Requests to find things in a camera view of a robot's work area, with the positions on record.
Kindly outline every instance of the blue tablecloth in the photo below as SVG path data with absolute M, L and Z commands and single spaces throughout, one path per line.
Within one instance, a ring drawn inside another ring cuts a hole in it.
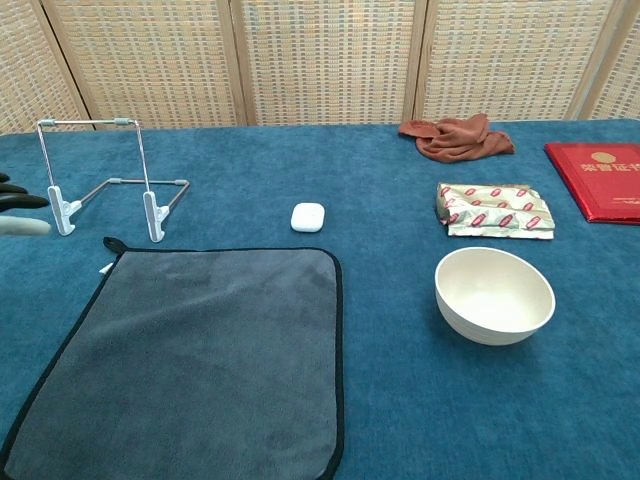
M 142 187 L 112 186 L 61 237 L 0 237 L 0 437 L 100 282 L 114 236 L 134 247 L 315 246 L 344 274 L 346 437 L 340 479 L 640 478 L 640 227 L 588 224 L 547 142 L 640 142 L 633 120 L 493 124 L 517 152 L 442 165 L 396 126 L 144 131 L 151 177 L 192 188 L 149 240 Z M 77 199 L 102 180 L 140 177 L 130 131 L 51 133 L 57 183 Z M 46 196 L 34 134 L 0 137 L 0 171 Z M 450 238 L 435 191 L 527 183 L 547 200 L 552 241 Z M 175 187 L 154 189 L 164 204 Z M 299 202 L 326 208 L 320 233 L 289 227 Z M 53 223 L 50 209 L 31 214 Z M 455 333 L 434 269 L 484 245 L 538 267 L 557 298 L 539 332 L 509 347 Z

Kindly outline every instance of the silver wire frame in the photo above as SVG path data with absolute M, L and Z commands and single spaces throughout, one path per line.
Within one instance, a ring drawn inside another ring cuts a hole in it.
M 51 161 L 47 153 L 47 147 L 44 141 L 43 127 L 55 127 L 58 125 L 117 125 L 117 126 L 130 126 L 133 125 L 138 137 L 138 148 L 140 150 L 140 159 L 142 161 L 142 179 L 125 179 L 112 177 L 100 183 L 98 186 L 90 190 L 80 200 L 67 202 L 62 198 L 62 192 L 60 187 L 56 184 L 53 170 L 51 168 Z M 144 146 L 142 144 L 142 132 L 140 131 L 140 123 L 137 120 L 130 118 L 114 118 L 112 120 L 55 120 L 55 119 L 43 119 L 37 123 L 38 138 L 40 140 L 40 146 L 42 148 L 42 154 L 44 155 L 44 161 L 47 165 L 47 174 L 49 176 L 50 187 L 47 189 L 49 194 L 49 200 L 51 201 L 51 208 L 56 220 L 56 226 L 60 235 L 69 235 L 75 229 L 75 225 L 70 222 L 70 217 L 75 212 L 82 208 L 83 204 L 95 197 L 100 191 L 106 188 L 108 185 L 121 185 L 121 184 L 144 184 L 145 192 L 143 193 L 143 202 L 145 208 L 145 214 L 147 218 L 147 226 L 149 227 L 149 236 L 153 242 L 159 242 L 164 237 L 164 231 L 162 230 L 162 222 L 171 213 L 171 209 L 182 198 L 187 189 L 190 186 L 189 181 L 179 180 L 149 180 L 147 173 L 147 162 L 144 154 Z M 176 185 L 181 187 L 178 193 L 171 199 L 171 201 L 162 207 L 158 207 L 156 204 L 155 193 L 151 190 L 150 185 Z

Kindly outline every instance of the crumpled towel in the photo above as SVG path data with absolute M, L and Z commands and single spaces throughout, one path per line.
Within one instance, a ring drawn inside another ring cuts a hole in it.
M 515 152 L 515 146 L 506 133 L 489 131 L 489 119 L 484 113 L 468 120 L 443 118 L 438 123 L 409 120 L 400 125 L 398 132 L 416 137 L 418 151 L 442 163 Z

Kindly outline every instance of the plastic wrapper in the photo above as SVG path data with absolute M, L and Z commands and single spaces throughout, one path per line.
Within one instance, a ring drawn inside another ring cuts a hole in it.
M 549 207 L 529 185 L 440 183 L 436 206 L 450 236 L 553 238 Z

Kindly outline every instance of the woven screen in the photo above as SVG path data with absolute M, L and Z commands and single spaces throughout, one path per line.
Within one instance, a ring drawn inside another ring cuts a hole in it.
M 80 118 L 31 4 L 0 2 L 0 134 L 33 132 L 45 117 Z
M 413 10 L 404 0 L 242 1 L 239 54 L 257 123 L 399 122 Z
M 237 124 L 215 1 L 44 4 L 92 118 L 131 117 L 145 128 Z
M 592 118 L 640 118 L 640 9 L 598 98 Z
M 612 1 L 430 1 L 417 116 L 562 119 Z

